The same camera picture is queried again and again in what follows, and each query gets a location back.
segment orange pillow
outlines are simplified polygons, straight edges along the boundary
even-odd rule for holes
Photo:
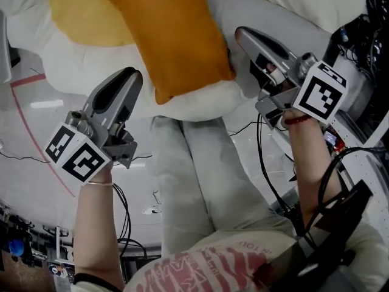
[[[134,39],[122,14],[109,0],[49,0],[51,18],[73,42],[124,46]]]
[[[110,0],[122,13],[156,88],[156,102],[233,80],[206,0]]]

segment gray pants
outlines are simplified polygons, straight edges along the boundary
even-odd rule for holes
[[[271,230],[292,235],[250,182],[223,120],[151,126],[164,224],[163,255],[192,248],[215,232]]]

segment forearm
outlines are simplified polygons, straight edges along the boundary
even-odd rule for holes
[[[304,224],[307,225],[318,208],[318,188],[331,163],[331,156],[315,119],[291,125],[289,135],[296,166],[300,207]],[[339,178],[334,172],[328,182],[324,202],[341,190]]]
[[[111,174],[101,172],[93,179],[110,183]],[[85,185],[78,198],[74,237],[76,273],[88,273],[123,287],[119,249],[113,211],[113,189],[110,186]]]

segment hand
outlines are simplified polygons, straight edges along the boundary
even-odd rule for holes
[[[91,182],[96,183],[110,183],[112,182],[111,164],[103,167],[92,179]]]
[[[269,63],[267,64],[267,70],[269,72],[273,72],[274,70],[276,70],[276,67]],[[287,91],[289,89],[292,88],[292,85],[289,83],[288,80],[285,80],[283,83],[281,83],[281,90],[284,92],[284,91]],[[306,114],[303,113],[302,111],[298,110],[298,109],[290,109],[290,110],[287,110],[283,113],[283,117],[284,119],[294,119],[294,118],[299,118],[299,117],[302,117],[302,116],[305,116]]]

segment white floor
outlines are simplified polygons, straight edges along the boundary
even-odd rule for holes
[[[81,109],[86,96],[56,91],[44,79],[38,56],[21,51],[21,58],[20,64],[13,69],[11,84],[0,85],[0,140],[3,144],[0,152],[9,156],[42,159],[41,150],[53,129],[65,119],[68,111]],[[24,84],[25,80],[22,79],[31,76],[34,77],[29,80],[36,81]],[[58,106],[36,108],[33,104],[46,101],[57,101]],[[225,116],[227,129],[239,131],[251,121],[256,121],[258,113],[254,104],[254,100],[248,101]],[[151,119],[130,120],[127,124],[127,129],[138,142],[136,156],[151,152],[150,122]],[[268,202],[274,202],[275,197],[260,169],[256,125],[251,125],[233,140],[250,179]],[[263,148],[269,177],[282,195],[293,184],[288,182],[290,173],[286,175],[283,171],[285,157],[269,136],[267,127],[263,131]],[[160,243],[162,239],[160,214],[142,214],[144,208],[156,203],[153,192],[157,191],[157,182],[150,173],[151,159],[138,159],[129,170],[113,170],[114,181],[123,189],[129,203],[133,226],[131,238],[144,245]],[[0,199],[9,204],[14,212],[25,219],[49,226],[73,228],[80,188],[58,170],[52,169],[50,164],[0,156],[0,179]],[[115,224],[118,233],[122,229],[124,215],[124,209],[116,198]]]

